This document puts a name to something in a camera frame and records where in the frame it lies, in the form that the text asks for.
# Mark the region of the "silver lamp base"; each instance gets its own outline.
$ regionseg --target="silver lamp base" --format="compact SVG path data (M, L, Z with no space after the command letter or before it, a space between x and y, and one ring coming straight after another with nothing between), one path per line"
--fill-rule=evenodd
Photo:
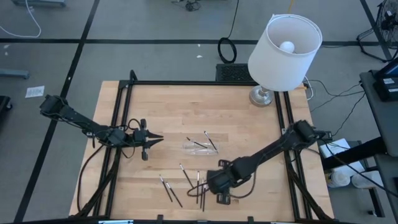
M274 92L258 85L250 91L249 99L255 106L265 107L272 103Z

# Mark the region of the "wooden tabletop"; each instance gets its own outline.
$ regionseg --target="wooden tabletop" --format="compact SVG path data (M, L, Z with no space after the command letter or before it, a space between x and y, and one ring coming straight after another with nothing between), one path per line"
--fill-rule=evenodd
M118 82L103 82L93 120L109 125L116 99ZM188 176L196 184L197 170L204 177L206 170L219 169L219 159L233 160L250 156L280 137L278 117L273 102L265 108L257 108L249 101L251 86L184 86L184 85L135 85L128 119L145 118L152 133L164 136L164 141L149 150L149 160L141 160L141 148L131 159L122 157L111 218L165 220L223 220L244 221L253 216L255 221L293 221L292 203L283 154L263 163L257 170L254 192L244 199L232 199L231 205L216 203L215 195L206 194L205 212L199 209L196 199L187 196L190 185L179 164L183 164ZM290 92L294 119L306 119L312 123L303 88ZM182 149L186 137L205 142L206 131L220 145L215 156L193 156ZM83 161L95 150L89 140ZM124 152L131 155L132 148ZM81 204L84 205L98 186L104 150L87 165L82 181ZM327 215L333 216L330 198L318 155L302 152L307 188ZM159 179L168 181L180 199L170 201ZM231 189L234 195L244 195L252 186L252 180ZM108 191L103 195L103 206ZM302 198L298 194L300 211L304 217ZM75 214L76 193L70 209Z

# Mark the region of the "lamp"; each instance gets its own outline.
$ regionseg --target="lamp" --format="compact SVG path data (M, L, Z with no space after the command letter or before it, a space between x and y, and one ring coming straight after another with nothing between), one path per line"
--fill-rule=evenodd
M318 26L302 16L272 15L250 55L250 76L259 85L249 95L256 106L272 102L272 91L298 87L322 44Z

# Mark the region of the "paper on floor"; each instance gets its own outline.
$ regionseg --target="paper on floor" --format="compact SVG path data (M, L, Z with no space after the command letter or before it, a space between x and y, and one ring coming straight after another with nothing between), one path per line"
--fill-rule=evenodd
M43 96L44 86L30 87L26 90L25 98Z

